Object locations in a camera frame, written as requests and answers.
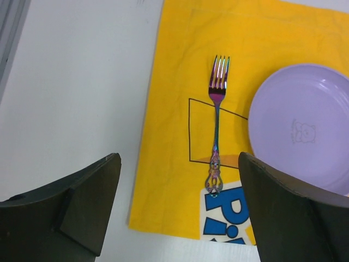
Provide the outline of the yellow printed cloth placemat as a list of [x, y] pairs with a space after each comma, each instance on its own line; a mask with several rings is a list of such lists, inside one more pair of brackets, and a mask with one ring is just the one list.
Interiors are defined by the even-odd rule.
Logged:
[[[230, 58], [220, 108], [223, 191], [208, 176], [214, 106], [208, 95], [216, 55]], [[282, 67], [317, 63], [348, 74], [348, 13], [284, 1], [165, 1], [129, 227], [254, 245], [238, 171], [251, 152], [247, 117], [264, 80]]]

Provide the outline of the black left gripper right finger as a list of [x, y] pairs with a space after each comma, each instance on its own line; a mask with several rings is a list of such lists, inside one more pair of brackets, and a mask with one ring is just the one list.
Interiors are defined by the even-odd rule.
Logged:
[[348, 197], [246, 152], [238, 165], [261, 261], [348, 261]]

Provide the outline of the purple metal fork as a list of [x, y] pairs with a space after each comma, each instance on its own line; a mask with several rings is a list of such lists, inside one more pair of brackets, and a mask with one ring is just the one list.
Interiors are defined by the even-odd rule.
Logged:
[[230, 57], [216, 55], [210, 75], [208, 95], [214, 105], [214, 139], [212, 155], [209, 161], [208, 177], [205, 181], [205, 188], [210, 196], [217, 197], [223, 189], [223, 181], [220, 176], [220, 153], [219, 153], [219, 121], [220, 105], [226, 96], [227, 75], [230, 64]]

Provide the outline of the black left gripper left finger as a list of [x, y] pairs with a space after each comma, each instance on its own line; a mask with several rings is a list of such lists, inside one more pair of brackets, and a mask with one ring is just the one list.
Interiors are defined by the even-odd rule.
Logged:
[[112, 153], [88, 167], [1, 202], [1, 261], [95, 261], [121, 173]]

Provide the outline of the lilac plastic plate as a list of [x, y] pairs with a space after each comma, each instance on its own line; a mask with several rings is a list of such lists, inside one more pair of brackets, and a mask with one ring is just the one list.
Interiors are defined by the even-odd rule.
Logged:
[[348, 194], [348, 77], [317, 64], [279, 69], [249, 110], [253, 154], [316, 187]]

